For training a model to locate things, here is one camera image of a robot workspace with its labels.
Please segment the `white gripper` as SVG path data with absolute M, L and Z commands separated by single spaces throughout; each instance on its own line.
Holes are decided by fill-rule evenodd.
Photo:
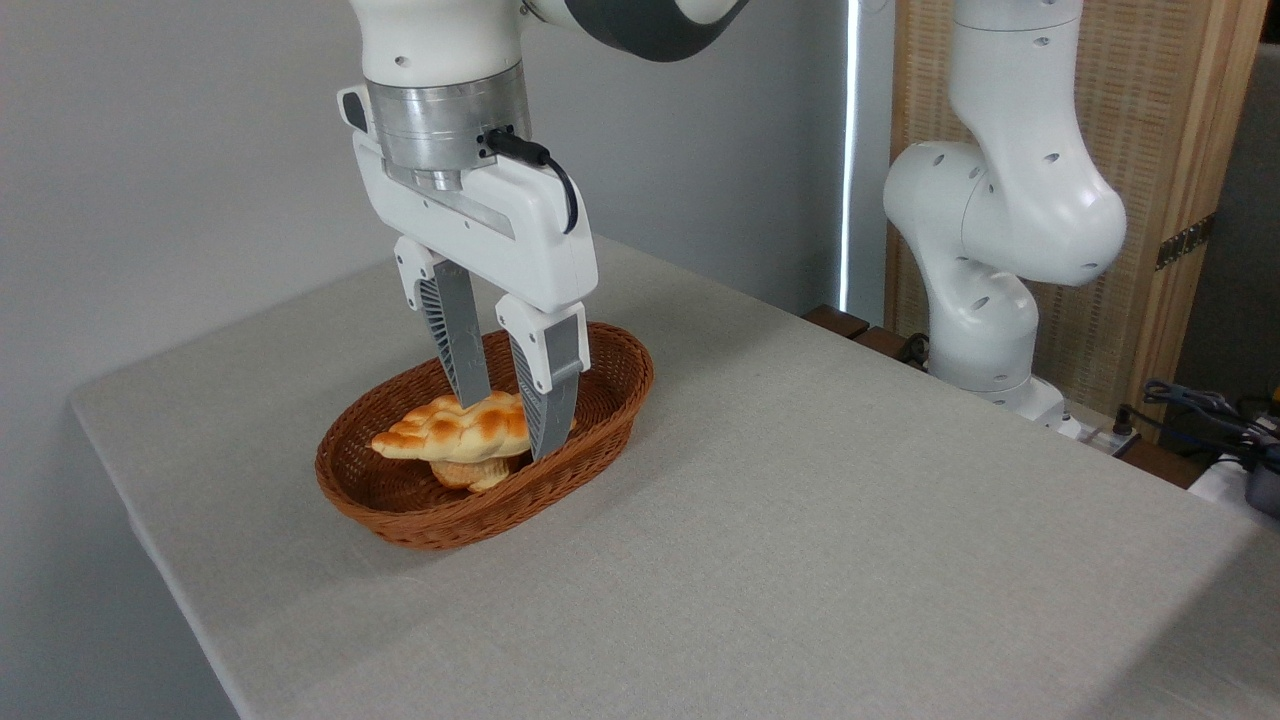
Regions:
M 492 393 L 470 270 L 508 292 L 495 310 L 532 459 L 553 454 L 570 436 L 579 380 L 591 366 L 585 307 L 575 304 L 598 284 L 586 215 L 564 233 L 561 178 L 509 158 L 465 172 L 460 191 L 435 190 L 384 159 L 365 88 L 343 88 L 338 101 L 371 205 L 402 234 L 394 255 L 406 301 L 428 323 L 460 405 Z

